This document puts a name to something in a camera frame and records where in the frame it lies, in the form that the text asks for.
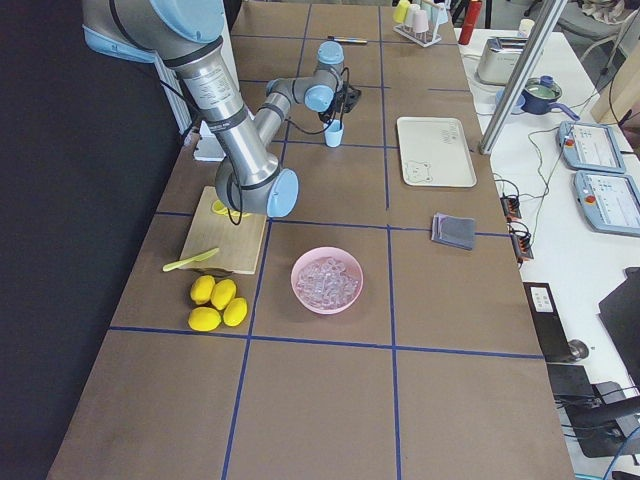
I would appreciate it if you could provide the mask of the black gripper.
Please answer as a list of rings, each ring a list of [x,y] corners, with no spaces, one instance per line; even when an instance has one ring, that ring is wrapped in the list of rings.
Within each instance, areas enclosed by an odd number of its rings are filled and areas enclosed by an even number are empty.
[[[341,103],[331,103],[325,111],[319,113],[319,119],[322,123],[331,123],[337,117],[342,115],[342,110],[343,105]],[[343,123],[340,120],[336,122],[336,129],[336,131],[341,131],[343,129]]]

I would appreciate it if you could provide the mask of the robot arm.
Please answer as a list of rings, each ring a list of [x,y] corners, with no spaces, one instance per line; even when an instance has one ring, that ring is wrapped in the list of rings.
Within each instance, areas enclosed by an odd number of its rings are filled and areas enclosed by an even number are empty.
[[[83,29],[94,51],[127,61],[161,59],[184,82],[225,158],[218,198],[231,210],[272,218],[294,208],[299,180],[267,147],[295,104],[323,113],[343,89],[344,51],[325,41],[309,77],[276,79],[250,113],[222,57],[220,1],[85,1]]]

